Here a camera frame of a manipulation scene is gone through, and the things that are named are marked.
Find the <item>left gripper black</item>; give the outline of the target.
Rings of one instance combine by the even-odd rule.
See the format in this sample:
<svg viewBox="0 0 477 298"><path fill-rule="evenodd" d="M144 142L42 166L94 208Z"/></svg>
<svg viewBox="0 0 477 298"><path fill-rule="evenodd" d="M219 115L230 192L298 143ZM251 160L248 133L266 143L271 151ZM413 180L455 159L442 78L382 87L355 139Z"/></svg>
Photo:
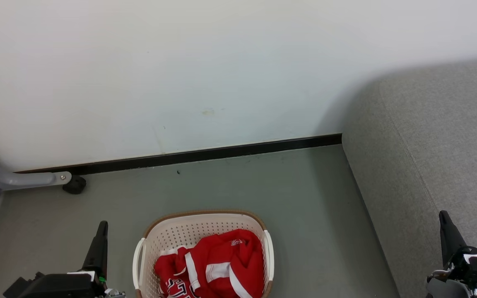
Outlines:
<svg viewBox="0 0 477 298"><path fill-rule="evenodd" d="M99 298L102 284L96 274L107 274L108 222L101 221L88 249L82 270L66 274L36 273L19 298Z"/></svg>

